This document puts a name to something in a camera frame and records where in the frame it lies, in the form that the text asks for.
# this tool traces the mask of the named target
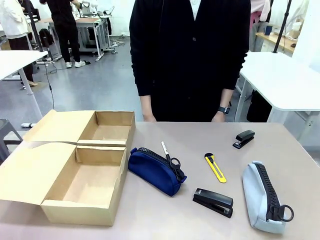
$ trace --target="wristwatch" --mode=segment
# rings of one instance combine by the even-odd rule
[[[218,108],[218,112],[223,112],[224,114],[228,114],[230,111],[230,107],[223,107],[223,106],[220,106]]]

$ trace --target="white jacket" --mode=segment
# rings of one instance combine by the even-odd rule
[[[261,22],[265,22],[267,20],[270,9],[270,0],[251,0],[251,13],[261,12]]]
[[[28,33],[28,23],[18,0],[0,0],[0,23],[9,37]]]

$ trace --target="navy blue pencil case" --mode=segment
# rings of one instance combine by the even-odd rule
[[[144,147],[131,150],[128,169],[171,197],[187,178],[180,168],[174,169],[167,159]]]

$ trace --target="zipper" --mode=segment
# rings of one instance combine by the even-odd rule
[[[163,156],[156,154],[154,151],[151,151],[150,149],[145,148],[145,147],[140,147],[137,150],[137,152],[144,153],[144,154],[152,157],[153,159],[156,159],[157,161],[161,162],[162,164],[166,165],[173,172],[173,174],[176,176],[176,178],[179,182],[185,177],[184,174],[182,176],[182,175],[176,173],[176,171],[171,167],[169,161],[167,159],[165,159]]]
[[[284,210],[283,207],[280,206],[278,196],[274,187],[271,184],[269,179],[267,170],[263,164],[254,163],[260,178],[263,183],[264,190],[266,192],[266,199],[267,199],[267,209],[266,209],[266,220],[273,220],[273,221],[281,221],[284,217]]]

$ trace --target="black stapler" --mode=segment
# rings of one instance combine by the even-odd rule
[[[237,149],[242,148],[244,145],[246,145],[248,142],[250,142],[252,139],[254,139],[255,132],[251,130],[244,131],[240,134],[238,134],[235,139],[238,140],[238,142],[235,142],[232,146],[234,146]]]
[[[197,188],[193,195],[193,201],[227,218],[232,216],[234,200],[231,197]]]

